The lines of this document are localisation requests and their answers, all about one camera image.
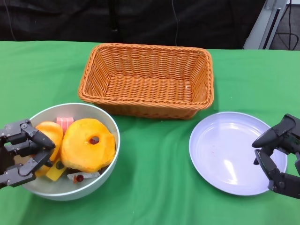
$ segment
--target basket rim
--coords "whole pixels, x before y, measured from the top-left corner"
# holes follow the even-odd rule
[[[161,99],[146,99],[146,98],[130,98],[130,97],[99,97],[99,96],[93,96],[89,95],[85,92],[85,87],[87,83],[87,79],[89,77],[89,74],[91,72],[91,65],[93,64],[93,61],[95,59],[95,52],[99,51],[101,49],[106,49],[108,47],[122,47],[122,48],[150,48],[150,49],[165,49],[165,50],[173,50],[173,51],[185,51],[185,52],[196,52],[201,53],[206,58],[206,61],[208,62],[209,67],[209,84],[207,86],[208,88],[208,94],[206,98],[201,102],[188,102],[188,101],[174,101],[174,100],[161,100]],[[211,106],[214,95],[213,95],[213,83],[214,83],[214,77],[213,77],[213,70],[212,70],[212,57],[211,54],[202,48],[196,48],[196,47],[177,47],[177,46],[165,46],[165,45],[139,45],[139,44],[119,44],[119,43],[105,43],[100,44],[91,50],[88,62],[85,66],[83,76],[80,81],[80,85],[78,88],[78,96],[81,100],[93,104],[105,104],[105,105],[135,105],[135,106],[156,106],[156,107],[168,107],[168,108],[174,108],[174,109],[191,109],[191,110],[200,110],[206,107]]]

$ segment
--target black curtain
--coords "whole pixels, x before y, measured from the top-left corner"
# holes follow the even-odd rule
[[[172,0],[5,0],[18,41],[175,45]],[[241,49],[264,0],[173,0],[178,46]],[[0,0],[0,40],[13,40]]]

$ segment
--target cable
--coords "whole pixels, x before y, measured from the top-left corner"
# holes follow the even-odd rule
[[[293,33],[276,33],[276,34],[278,34],[278,37],[280,38],[280,40],[282,41],[282,43],[285,45],[285,47],[288,49],[289,47],[284,43],[284,41],[282,40],[282,38],[280,37],[280,34],[287,34],[287,35],[293,35],[293,36],[295,36],[296,38],[297,38],[297,41],[296,41],[296,44],[294,45],[294,48],[292,49],[292,51],[294,51],[295,50],[295,48],[296,48],[296,46],[297,46],[297,44],[298,44],[298,42],[299,42],[299,37],[298,37],[298,35],[296,35],[296,34],[293,34]]]
[[[285,16],[285,13],[287,12],[287,10],[288,10],[289,7],[290,7],[290,4],[288,4],[287,7],[285,8],[285,12],[282,14],[282,17],[281,17],[281,19],[280,19],[279,22],[282,21],[283,17]]]
[[[289,10],[289,28],[290,28],[290,35],[289,35],[289,50],[291,49],[291,36],[292,36],[292,28],[291,28],[291,11],[292,11],[292,0],[290,0],[290,10]]]
[[[6,5],[5,0],[3,0],[3,3],[4,3],[4,6],[5,6],[5,9],[6,9],[6,12],[7,12],[7,16],[8,16],[8,22],[9,22],[9,27],[10,27],[11,35],[13,36],[14,41],[17,41],[17,39],[14,36],[13,28],[12,28],[12,25],[11,25],[10,15],[9,15],[9,11],[8,11],[8,6]]]
[[[292,33],[292,26],[291,26],[291,8],[292,8],[292,0],[290,0],[290,3],[289,3],[288,6],[286,7],[285,12],[283,13],[283,15],[282,15],[282,17],[281,17],[281,19],[280,19],[279,22],[281,22],[282,19],[284,18],[285,14],[286,14],[286,12],[287,12],[287,10],[288,10],[288,8],[290,9],[290,10],[289,10],[289,18],[288,18],[288,20],[289,20],[289,31],[290,31],[290,32],[288,32],[288,33],[285,33],[285,32],[278,32],[278,29],[277,29],[275,34],[278,35],[279,39],[281,40],[281,42],[285,45],[285,47],[286,47],[288,50],[291,50],[291,37],[292,37],[292,35],[295,36],[295,37],[297,38],[297,41],[296,41],[296,44],[294,45],[294,47],[293,47],[293,49],[292,49],[292,51],[293,51],[293,50],[295,50],[295,48],[296,48],[296,46],[297,46],[297,44],[298,44],[298,42],[299,42],[299,37],[298,37],[298,35]],[[285,42],[284,42],[283,39],[281,38],[280,34],[289,35],[289,46],[287,46],[287,45],[285,44]]]
[[[175,12],[175,9],[174,9],[174,3],[173,3],[173,0],[171,0],[171,1],[172,1],[172,8],[173,8],[175,20],[176,20],[176,23],[177,23],[176,35],[175,35],[175,46],[177,46],[178,20],[177,20],[176,12]]]

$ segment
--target bowl rim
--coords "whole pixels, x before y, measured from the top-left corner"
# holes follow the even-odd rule
[[[81,188],[79,188],[79,189],[77,189],[77,190],[70,191],[70,192],[65,192],[65,193],[60,193],[60,194],[45,194],[45,193],[42,193],[42,192],[30,190],[29,188],[27,188],[27,187],[25,187],[24,185],[22,185],[23,188],[25,188],[26,190],[28,190],[28,191],[30,191],[30,192],[32,192],[32,193],[34,193],[34,194],[37,194],[37,195],[47,196],[47,197],[60,197],[60,196],[65,197],[65,196],[67,196],[67,195],[73,195],[73,194],[75,194],[75,193],[77,193],[77,192],[80,192],[80,191],[82,191],[82,190],[84,190],[84,189],[87,189],[88,187],[92,186],[92,185],[95,184],[97,181],[99,181],[102,177],[105,176],[105,174],[110,170],[110,168],[112,167],[112,165],[113,165],[113,164],[115,163],[115,161],[117,160],[117,156],[118,156],[118,154],[119,154],[119,149],[120,149],[120,139],[121,139],[121,138],[120,138],[119,128],[118,128],[116,122],[115,122],[114,119],[111,117],[111,115],[109,115],[106,111],[104,111],[103,109],[101,109],[101,108],[99,108],[99,107],[96,107],[96,106],[94,106],[94,105],[85,104],[85,103],[64,103],[64,104],[60,104],[60,105],[54,105],[54,106],[51,106],[51,107],[49,107],[49,108],[47,108],[47,109],[44,109],[44,110],[40,111],[39,113],[35,114],[34,116],[32,116],[32,117],[30,118],[30,120],[32,120],[34,117],[38,116],[39,114],[41,114],[41,113],[43,113],[43,112],[45,112],[45,111],[47,111],[47,110],[49,110],[49,109],[56,108],[56,107],[59,107],[59,106],[62,106],[62,105],[85,105],[85,106],[89,106],[89,107],[96,108],[96,109],[102,111],[104,114],[106,114],[106,115],[112,120],[113,124],[114,124],[115,127],[117,128],[117,134],[118,134],[118,147],[117,147],[117,149],[116,149],[116,154],[115,154],[115,156],[114,156],[112,162],[110,163],[110,165],[108,166],[108,168],[104,171],[104,173],[101,174],[101,175],[100,175],[97,179],[95,179],[93,182],[91,182],[91,183],[87,184],[86,186],[81,187]]]

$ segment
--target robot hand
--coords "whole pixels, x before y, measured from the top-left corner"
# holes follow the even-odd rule
[[[4,129],[0,129],[0,189],[34,180],[34,172],[41,166],[52,166],[49,158],[54,148],[51,139],[33,128],[30,120],[5,125]],[[16,155],[35,156],[24,165],[15,165],[13,157]]]
[[[263,133],[252,147],[255,150],[255,165],[260,165],[269,179],[268,188],[282,195],[300,199],[300,178],[280,172],[270,156],[274,149],[285,154],[295,154],[296,169],[300,175],[300,120],[286,114],[280,123]]]

